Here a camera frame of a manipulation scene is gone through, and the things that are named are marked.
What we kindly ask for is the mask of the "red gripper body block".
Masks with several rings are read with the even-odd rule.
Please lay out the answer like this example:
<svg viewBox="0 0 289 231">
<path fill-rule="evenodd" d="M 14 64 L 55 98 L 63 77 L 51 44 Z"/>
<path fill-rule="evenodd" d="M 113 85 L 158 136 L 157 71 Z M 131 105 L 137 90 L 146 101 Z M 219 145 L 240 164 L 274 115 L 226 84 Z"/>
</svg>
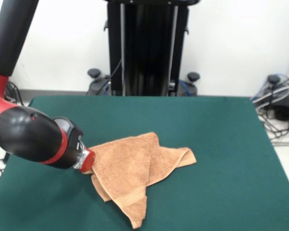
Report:
<svg viewBox="0 0 289 231">
<path fill-rule="evenodd" d="M 84 159 L 81 161 L 80 171 L 82 173 L 91 171 L 94 161 L 95 161 L 95 153 L 90 149 L 86 149 L 84 153 Z"/>
</svg>

